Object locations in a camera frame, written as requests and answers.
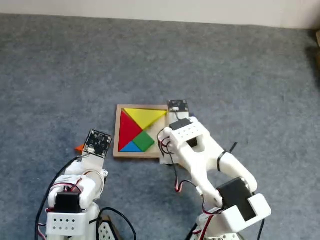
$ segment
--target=white wall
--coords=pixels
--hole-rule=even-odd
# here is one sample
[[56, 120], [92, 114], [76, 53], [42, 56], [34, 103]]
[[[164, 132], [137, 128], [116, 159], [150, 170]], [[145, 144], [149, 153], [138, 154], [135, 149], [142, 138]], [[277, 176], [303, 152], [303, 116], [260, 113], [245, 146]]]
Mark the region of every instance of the white wall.
[[0, 13], [320, 28], [320, 0], [0, 0]]

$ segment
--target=red triangle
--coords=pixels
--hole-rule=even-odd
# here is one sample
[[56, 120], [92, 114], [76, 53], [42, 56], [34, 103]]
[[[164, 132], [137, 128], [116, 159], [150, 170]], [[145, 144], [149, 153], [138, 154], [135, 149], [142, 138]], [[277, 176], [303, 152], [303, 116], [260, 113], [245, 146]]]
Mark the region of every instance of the red triangle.
[[124, 111], [121, 111], [118, 151], [121, 151], [143, 130]]
[[84, 149], [85, 145], [82, 144], [80, 146], [77, 146], [74, 150], [78, 153], [78, 154], [82, 154], [82, 150]]

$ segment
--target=floor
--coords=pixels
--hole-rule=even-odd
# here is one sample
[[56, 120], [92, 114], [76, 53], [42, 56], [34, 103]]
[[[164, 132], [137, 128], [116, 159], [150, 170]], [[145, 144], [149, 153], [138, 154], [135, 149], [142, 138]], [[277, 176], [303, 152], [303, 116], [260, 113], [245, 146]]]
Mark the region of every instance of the floor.
[[[48, 184], [90, 129], [113, 135], [116, 104], [189, 108], [253, 173], [272, 215], [262, 240], [320, 236], [320, 78], [307, 30], [0, 15], [0, 233], [33, 239]], [[140, 240], [183, 240], [201, 213], [156, 160], [114, 159], [98, 201]], [[189, 175], [179, 169], [180, 179]], [[216, 186], [228, 178], [210, 172]], [[124, 239], [126, 223], [112, 216]], [[257, 239], [259, 224], [243, 231]]]

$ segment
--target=blue triangle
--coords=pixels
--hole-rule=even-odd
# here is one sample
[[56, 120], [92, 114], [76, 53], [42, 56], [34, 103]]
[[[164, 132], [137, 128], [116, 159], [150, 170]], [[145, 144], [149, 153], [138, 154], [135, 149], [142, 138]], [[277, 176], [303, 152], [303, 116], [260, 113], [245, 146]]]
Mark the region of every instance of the blue triangle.
[[142, 151], [135, 145], [133, 141], [129, 142], [124, 148], [120, 150], [120, 152], [127, 152], [127, 153], [142, 153]]

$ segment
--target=orange object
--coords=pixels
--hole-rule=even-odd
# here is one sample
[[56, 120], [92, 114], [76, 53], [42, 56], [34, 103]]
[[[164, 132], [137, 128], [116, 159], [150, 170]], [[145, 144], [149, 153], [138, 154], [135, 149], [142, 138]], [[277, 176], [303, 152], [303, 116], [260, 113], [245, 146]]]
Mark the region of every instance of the orange object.
[[85, 145], [82, 144], [82, 145], [80, 145], [80, 146], [75, 147], [74, 150], [75, 150], [77, 153], [82, 154], [82, 150], [84, 149], [84, 147], [85, 147]]

